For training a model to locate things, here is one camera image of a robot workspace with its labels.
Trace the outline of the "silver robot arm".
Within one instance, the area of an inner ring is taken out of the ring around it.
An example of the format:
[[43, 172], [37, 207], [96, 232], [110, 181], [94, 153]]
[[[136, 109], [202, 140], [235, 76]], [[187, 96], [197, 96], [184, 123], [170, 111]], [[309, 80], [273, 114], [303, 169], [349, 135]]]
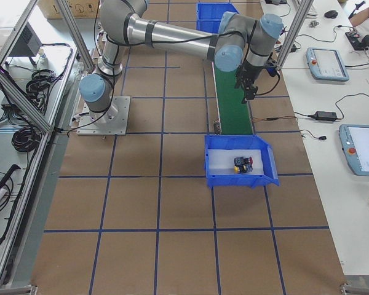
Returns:
[[255, 98], [258, 88], [254, 83], [267, 65], [283, 28], [280, 17], [265, 14], [257, 20], [225, 12], [218, 33], [211, 34], [144, 19], [148, 4], [148, 1], [101, 3], [105, 48], [95, 72], [83, 78], [79, 85], [92, 123], [109, 124], [118, 115], [113, 92], [122, 72], [122, 55], [125, 48], [138, 45], [212, 61], [220, 71], [236, 73], [235, 87], [244, 91], [244, 103]]

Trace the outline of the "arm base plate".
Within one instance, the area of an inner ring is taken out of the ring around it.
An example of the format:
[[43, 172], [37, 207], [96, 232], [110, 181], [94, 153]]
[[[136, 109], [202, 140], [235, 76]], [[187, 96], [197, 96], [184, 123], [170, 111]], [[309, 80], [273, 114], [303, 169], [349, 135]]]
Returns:
[[87, 103], [84, 103], [82, 112], [89, 114], [80, 117], [79, 125], [76, 130], [79, 136], [110, 136], [125, 135], [130, 109], [130, 96], [113, 96], [113, 102], [108, 112], [95, 123], [101, 114], [89, 111]]

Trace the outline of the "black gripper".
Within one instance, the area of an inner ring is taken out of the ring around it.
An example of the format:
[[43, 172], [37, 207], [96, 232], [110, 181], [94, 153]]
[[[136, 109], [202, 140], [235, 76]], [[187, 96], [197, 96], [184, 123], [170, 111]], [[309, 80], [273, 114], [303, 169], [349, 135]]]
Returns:
[[253, 100], [258, 91], [254, 83], [260, 75], [260, 67], [253, 66], [247, 60], [244, 60], [236, 71], [235, 89], [241, 88], [244, 92], [243, 100]]

